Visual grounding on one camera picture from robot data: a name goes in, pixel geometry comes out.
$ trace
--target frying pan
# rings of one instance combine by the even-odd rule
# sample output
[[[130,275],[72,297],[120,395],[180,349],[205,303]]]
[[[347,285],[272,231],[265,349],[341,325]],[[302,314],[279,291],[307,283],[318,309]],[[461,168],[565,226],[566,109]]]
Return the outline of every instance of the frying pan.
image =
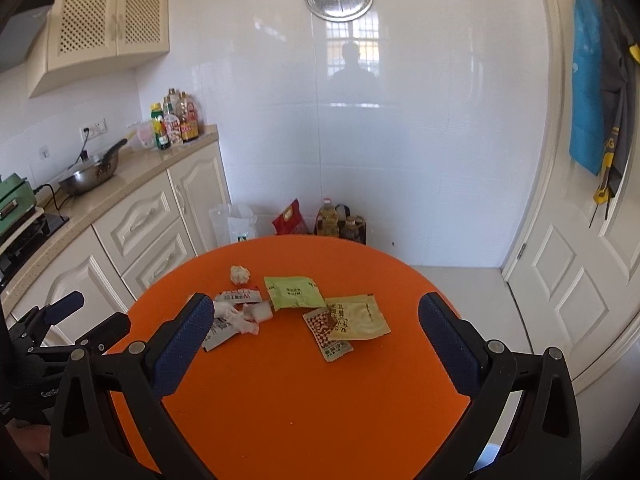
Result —
[[[60,177],[60,187],[69,196],[78,196],[105,183],[116,172],[118,152],[126,143],[127,139],[122,139],[103,156],[92,156],[72,166]]]

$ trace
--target blue bag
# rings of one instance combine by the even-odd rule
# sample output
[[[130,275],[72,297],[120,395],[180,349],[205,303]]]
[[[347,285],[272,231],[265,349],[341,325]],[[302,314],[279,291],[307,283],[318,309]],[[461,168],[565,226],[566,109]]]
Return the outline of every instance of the blue bag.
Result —
[[[574,116],[569,154],[597,175],[604,156],[600,10],[593,0],[575,0],[574,15]]]

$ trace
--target cabinet door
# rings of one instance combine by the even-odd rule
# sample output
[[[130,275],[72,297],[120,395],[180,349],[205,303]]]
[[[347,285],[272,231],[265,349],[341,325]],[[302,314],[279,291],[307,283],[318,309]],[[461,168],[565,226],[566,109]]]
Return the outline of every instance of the cabinet door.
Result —
[[[55,303],[74,290],[84,295],[84,307],[52,327],[46,340],[49,345],[73,344],[111,314],[127,312],[134,303],[91,228],[49,264],[12,314],[20,319],[35,305]]]
[[[168,172],[196,254],[215,249],[218,244],[209,210],[230,203],[218,143],[181,160]]]
[[[182,220],[177,219],[122,276],[135,298],[169,272],[195,257]]]
[[[171,183],[161,173],[98,218],[94,228],[122,275],[179,218]]]
[[[116,0],[56,0],[49,20],[49,70],[118,53]]]
[[[168,51],[168,0],[118,0],[118,55]]]

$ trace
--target electrical outlet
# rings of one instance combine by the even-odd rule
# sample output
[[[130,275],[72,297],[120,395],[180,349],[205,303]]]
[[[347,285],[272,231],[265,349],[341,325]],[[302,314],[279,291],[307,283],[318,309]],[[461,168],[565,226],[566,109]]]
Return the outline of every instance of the electrical outlet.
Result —
[[[84,130],[87,128],[89,128],[88,140],[95,139],[95,137],[107,132],[107,121],[105,119],[102,119],[97,123],[83,124],[82,126],[80,126],[80,137],[82,139],[82,142],[84,142],[84,136],[86,135]]]
[[[46,160],[47,158],[49,158],[51,156],[51,153],[49,152],[49,147],[46,145],[42,146],[38,150],[38,155],[40,156],[40,160]]]

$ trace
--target green packet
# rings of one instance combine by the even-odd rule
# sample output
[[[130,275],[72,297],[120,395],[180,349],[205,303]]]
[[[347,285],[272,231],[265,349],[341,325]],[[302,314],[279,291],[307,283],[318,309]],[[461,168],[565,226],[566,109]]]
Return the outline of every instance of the green packet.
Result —
[[[316,282],[304,276],[265,278],[274,308],[323,308],[324,299]]]

